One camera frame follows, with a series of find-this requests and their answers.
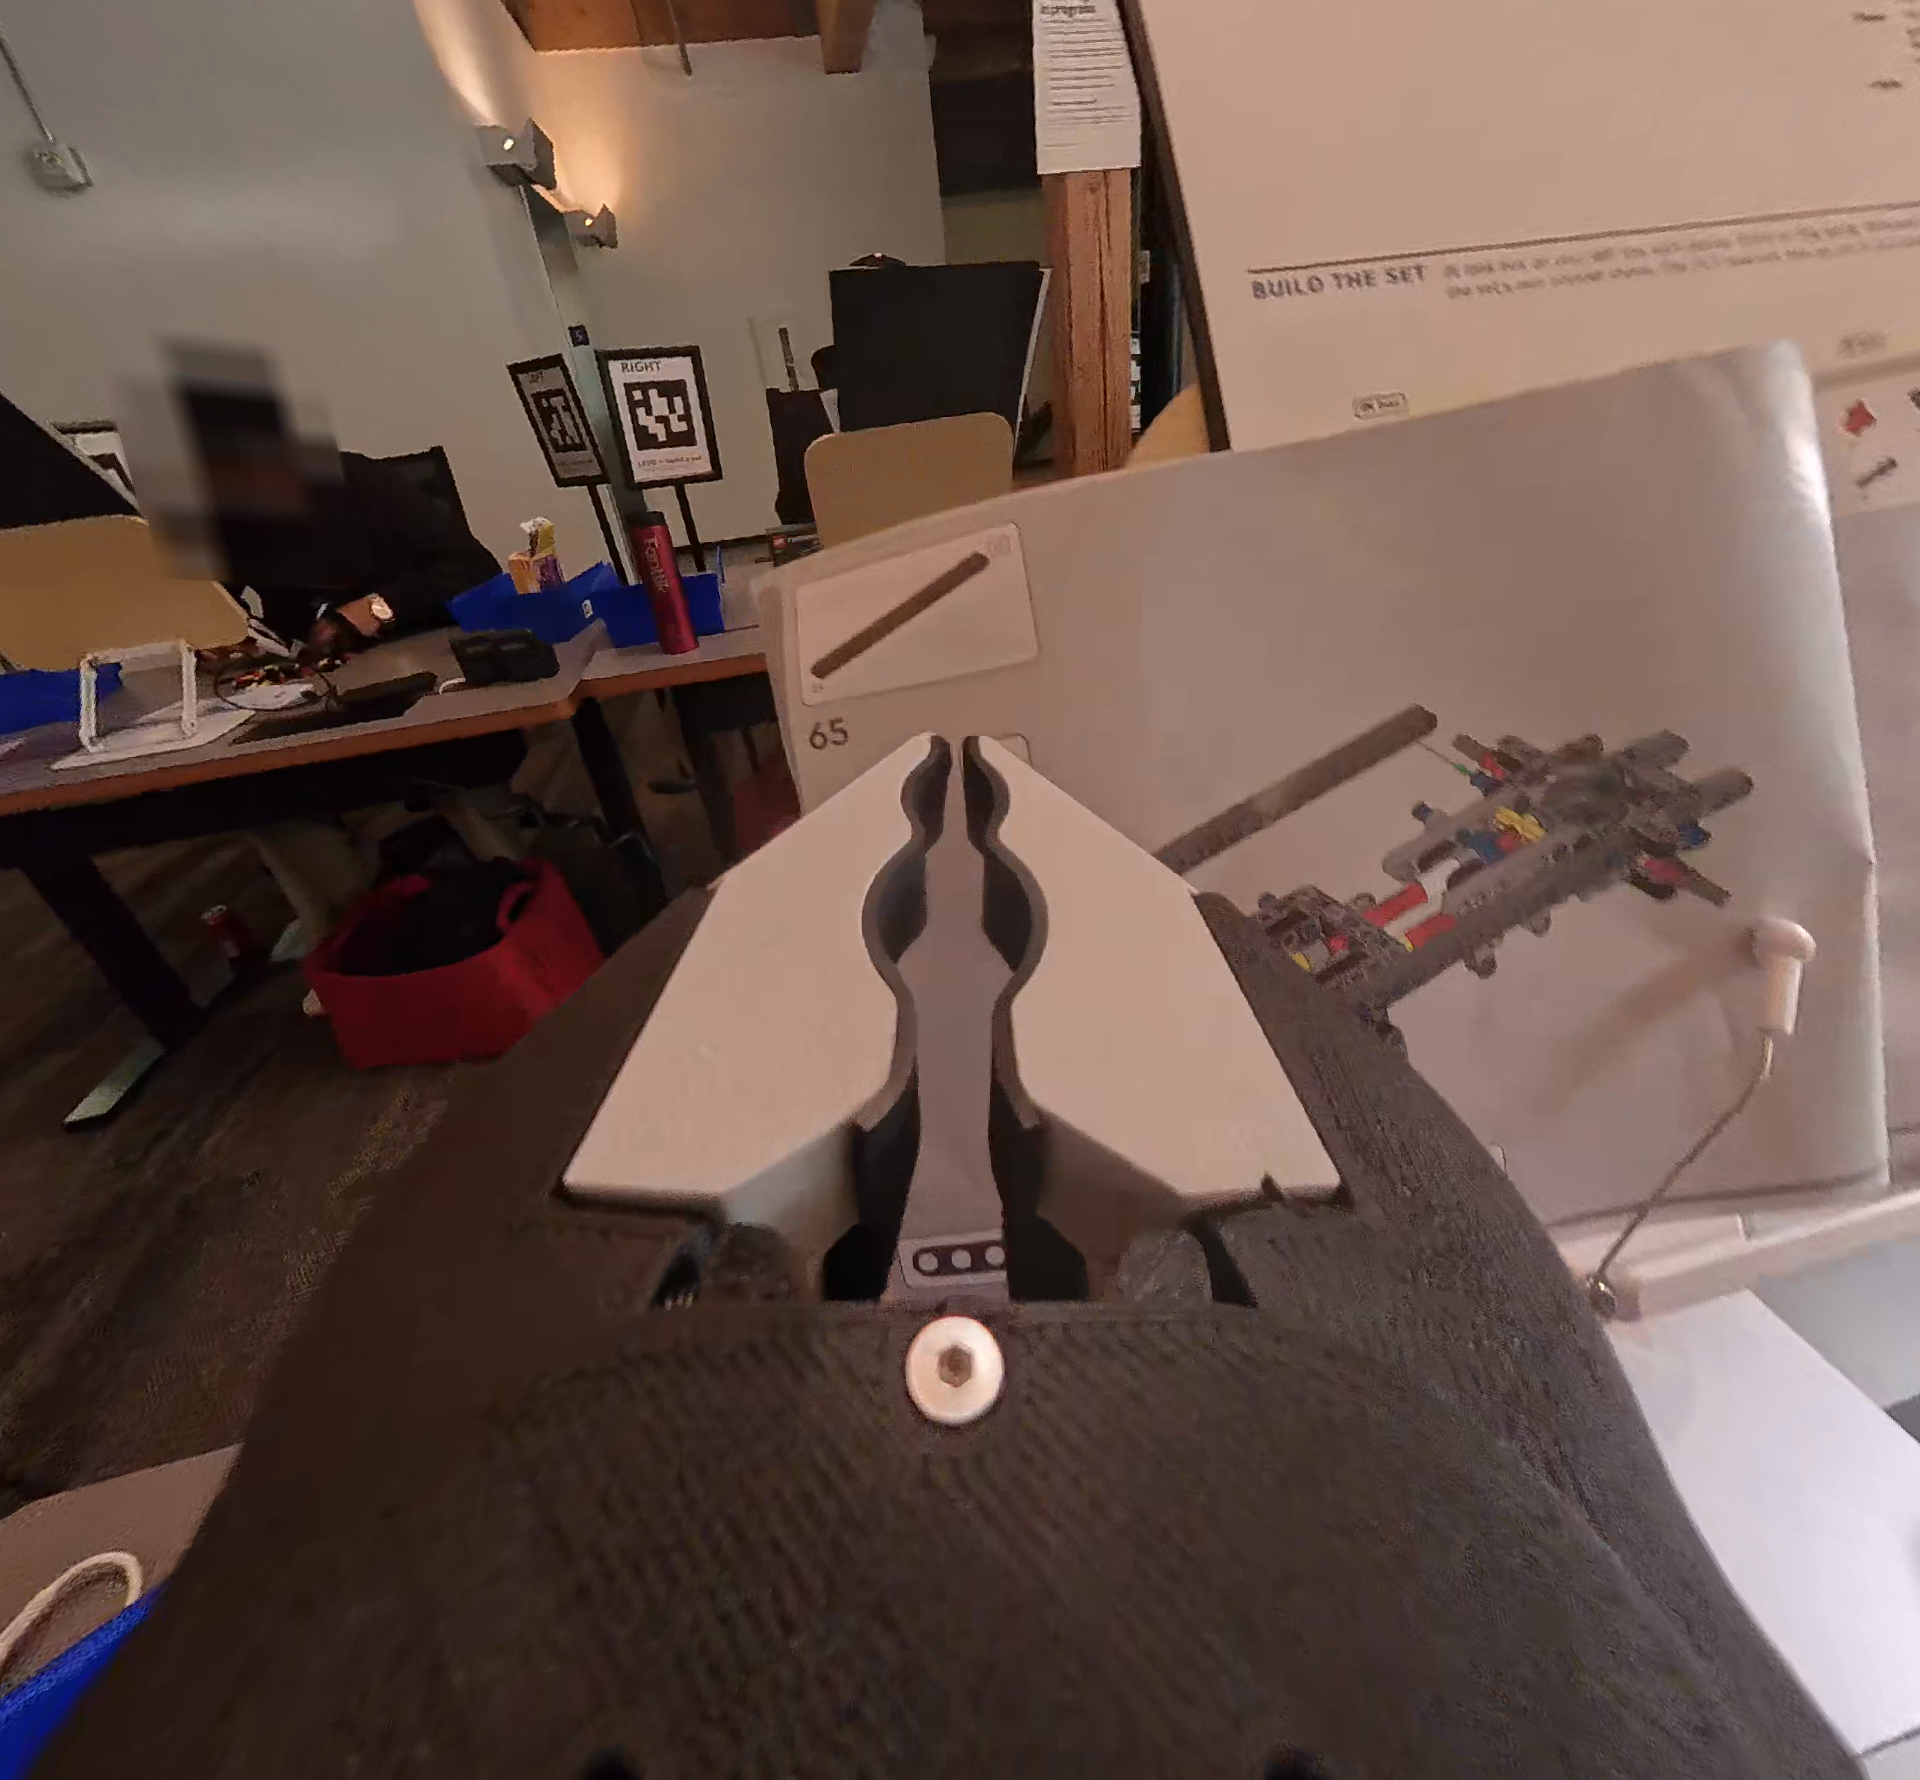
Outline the red water bottle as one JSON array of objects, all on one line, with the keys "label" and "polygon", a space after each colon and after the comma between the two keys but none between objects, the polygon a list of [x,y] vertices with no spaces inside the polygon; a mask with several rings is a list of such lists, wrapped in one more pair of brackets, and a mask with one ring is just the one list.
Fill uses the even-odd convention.
[{"label": "red water bottle", "polygon": [[629,524],[638,582],[653,614],[655,641],[665,653],[688,653],[697,648],[699,633],[688,604],[679,551],[667,519],[655,509],[644,509]]}]

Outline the red fabric bag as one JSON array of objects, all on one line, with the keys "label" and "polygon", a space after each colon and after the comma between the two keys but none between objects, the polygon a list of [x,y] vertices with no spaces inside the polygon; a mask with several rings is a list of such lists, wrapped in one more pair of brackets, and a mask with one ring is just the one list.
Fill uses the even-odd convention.
[{"label": "red fabric bag", "polygon": [[368,892],[304,975],[343,1057],[374,1069],[497,1057],[604,961],[555,865],[494,856]]}]

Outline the wooden post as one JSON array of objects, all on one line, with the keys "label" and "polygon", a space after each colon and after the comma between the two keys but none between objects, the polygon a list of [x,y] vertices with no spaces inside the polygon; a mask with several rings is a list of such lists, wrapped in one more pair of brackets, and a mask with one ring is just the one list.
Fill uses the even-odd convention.
[{"label": "wooden post", "polygon": [[1040,177],[1059,478],[1117,471],[1133,448],[1136,172]]}]

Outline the white paper notice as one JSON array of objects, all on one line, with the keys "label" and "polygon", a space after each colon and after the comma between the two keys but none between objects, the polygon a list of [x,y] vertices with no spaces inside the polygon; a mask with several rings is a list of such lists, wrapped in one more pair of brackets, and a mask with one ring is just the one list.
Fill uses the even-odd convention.
[{"label": "white paper notice", "polygon": [[1140,97],[1118,0],[1032,0],[1043,177],[1135,169]]}]

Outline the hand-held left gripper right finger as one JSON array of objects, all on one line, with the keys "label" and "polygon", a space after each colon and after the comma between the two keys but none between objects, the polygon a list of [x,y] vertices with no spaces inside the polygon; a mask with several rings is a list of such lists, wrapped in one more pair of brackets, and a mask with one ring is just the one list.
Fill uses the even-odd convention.
[{"label": "hand-held left gripper right finger", "polygon": [[1136,1240],[1343,1192],[1190,882],[993,735],[963,753],[989,1016],[987,1147],[1016,1301],[1085,1298]]}]

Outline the tan wooden chair back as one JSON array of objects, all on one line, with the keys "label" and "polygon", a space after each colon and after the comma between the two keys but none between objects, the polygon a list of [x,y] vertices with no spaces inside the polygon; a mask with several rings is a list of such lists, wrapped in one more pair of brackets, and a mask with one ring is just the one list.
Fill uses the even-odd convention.
[{"label": "tan wooden chair back", "polygon": [[213,578],[183,572],[152,527],[97,516],[3,530],[3,655],[69,670],[119,648],[249,640],[244,607]]}]

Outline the black white tag sign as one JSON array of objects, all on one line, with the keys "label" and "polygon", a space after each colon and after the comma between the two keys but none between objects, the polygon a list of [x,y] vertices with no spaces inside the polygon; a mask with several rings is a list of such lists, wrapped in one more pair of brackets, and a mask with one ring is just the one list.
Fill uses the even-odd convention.
[{"label": "black white tag sign", "polygon": [[697,347],[596,351],[626,481],[647,494],[672,490],[695,568],[709,569],[709,538],[689,487],[722,479],[706,361]]},{"label": "black white tag sign", "polygon": [[589,494],[609,565],[619,569],[621,524],[611,502],[611,473],[566,357],[540,355],[514,361],[508,364],[508,374],[555,483]]}]

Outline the blue storage bin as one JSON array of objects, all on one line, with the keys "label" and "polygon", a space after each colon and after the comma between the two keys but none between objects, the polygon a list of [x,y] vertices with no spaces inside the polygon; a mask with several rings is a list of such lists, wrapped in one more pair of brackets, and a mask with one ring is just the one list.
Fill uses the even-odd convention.
[{"label": "blue storage bin", "polygon": [[121,1586],[121,1606],[114,1618],[57,1652],[40,1671],[9,1687],[3,1696],[3,1775],[25,1778],[63,1725],[98,1683],[119,1648],[152,1610],[147,1572],[133,1552],[93,1552],[40,1586],[3,1628],[3,1668],[40,1623],[85,1583],[114,1576]]}]

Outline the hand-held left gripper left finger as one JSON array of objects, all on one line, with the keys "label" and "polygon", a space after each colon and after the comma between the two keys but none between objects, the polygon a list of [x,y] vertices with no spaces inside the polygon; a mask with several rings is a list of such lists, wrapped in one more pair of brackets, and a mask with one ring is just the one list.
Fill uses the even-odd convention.
[{"label": "hand-held left gripper left finger", "polygon": [[830,1298],[896,1279],[922,1146],[903,969],[952,749],[913,735],[709,893],[563,1172],[581,1204],[772,1233]]}]

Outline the black flat tablet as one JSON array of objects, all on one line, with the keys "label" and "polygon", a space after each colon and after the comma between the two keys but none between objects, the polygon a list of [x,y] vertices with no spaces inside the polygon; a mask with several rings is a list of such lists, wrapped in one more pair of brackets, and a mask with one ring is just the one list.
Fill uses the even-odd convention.
[{"label": "black flat tablet", "polygon": [[438,694],[435,673],[413,673],[392,681],[330,691],[312,705],[293,712],[252,716],[234,735],[239,744],[259,744],[345,731],[404,718],[416,703]]}]

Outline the blue plastic bin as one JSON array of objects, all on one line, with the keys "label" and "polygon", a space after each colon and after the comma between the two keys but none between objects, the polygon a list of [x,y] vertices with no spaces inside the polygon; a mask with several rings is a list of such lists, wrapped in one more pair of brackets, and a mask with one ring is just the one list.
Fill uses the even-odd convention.
[{"label": "blue plastic bin", "polygon": [[601,623],[616,648],[659,645],[650,596],[641,583],[625,583],[607,563],[598,563],[541,592],[518,592],[506,572],[451,596],[447,613],[470,631],[527,631],[560,645]]}]

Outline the white instruction board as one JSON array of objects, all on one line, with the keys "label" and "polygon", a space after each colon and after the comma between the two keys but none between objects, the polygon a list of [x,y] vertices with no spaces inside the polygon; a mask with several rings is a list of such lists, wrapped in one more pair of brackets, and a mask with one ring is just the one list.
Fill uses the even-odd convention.
[{"label": "white instruction board", "polygon": [[1917,364],[1917,0],[1118,1],[1217,448]]}]

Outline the open lego instruction booklet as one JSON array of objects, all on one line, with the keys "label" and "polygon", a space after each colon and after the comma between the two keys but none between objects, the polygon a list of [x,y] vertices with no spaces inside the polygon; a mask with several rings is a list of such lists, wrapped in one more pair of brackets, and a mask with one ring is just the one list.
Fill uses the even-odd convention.
[{"label": "open lego instruction booklet", "polygon": [[1746,1082],[1754,923],[1812,931],[1800,1022],[1680,1181],[1692,1201],[1877,1196],[1879,869],[1808,374],[1790,347],[1562,386],[1337,439],[1094,475],[772,572],[759,631],[804,808],[915,731],[1018,735],[1148,850],[1409,707],[1425,740],[1193,884],[1403,884],[1452,738],[1688,744],[1752,786],[1690,856],[1716,901],[1615,888],[1492,975],[1394,1011],[1413,1065],[1541,1218],[1634,1205]]}]

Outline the white book stand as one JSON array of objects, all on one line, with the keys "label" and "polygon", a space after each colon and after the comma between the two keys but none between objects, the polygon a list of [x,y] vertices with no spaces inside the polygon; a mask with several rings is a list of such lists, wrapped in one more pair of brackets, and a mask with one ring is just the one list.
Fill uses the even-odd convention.
[{"label": "white book stand", "polygon": [[1611,1233],[1597,1224],[1556,1230],[1560,1254],[1607,1324],[1679,1312],[1867,1247],[1917,1237],[1917,1160],[1876,1196],[1798,1192],[1778,1196],[1777,1209],[1766,1207],[1762,1194],[1731,1196],[1703,1207],[1680,1199],[1688,1172],[1778,1078],[1786,1050],[1798,1033],[1815,941],[1798,923],[1761,918],[1748,931],[1748,953],[1761,971],[1759,1050],[1731,1102]]}]

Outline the grey table with black legs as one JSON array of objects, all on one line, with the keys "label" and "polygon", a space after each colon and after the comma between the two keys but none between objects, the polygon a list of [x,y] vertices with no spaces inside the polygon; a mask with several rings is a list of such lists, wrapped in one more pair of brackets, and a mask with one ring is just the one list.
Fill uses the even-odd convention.
[{"label": "grey table with black legs", "polygon": [[397,718],[252,735],[270,724],[249,713],[226,735],[143,757],[88,754],[46,726],[4,754],[4,869],[19,871],[63,929],[87,952],[140,1040],[64,1118],[81,1132],[114,1118],[171,1053],[208,1022],[234,984],[197,996],[110,884],[100,854],[239,832],[260,817],[363,806],[410,786],[478,784],[478,769],[503,765],[493,735],[560,727],[573,735],[616,854],[653,918],[679,888],[644,829],[635,780],[618,753],[607,707],[663,691],[681,712],[688,692],[728,681],[765,681],[761,631],[720,631],[685,653],[611,648],[604,623],[560,643],[558,670],[529,685],[454,685],[449,631],[363,651],[345,689],[378,697],[431,675],[438,687]]}]

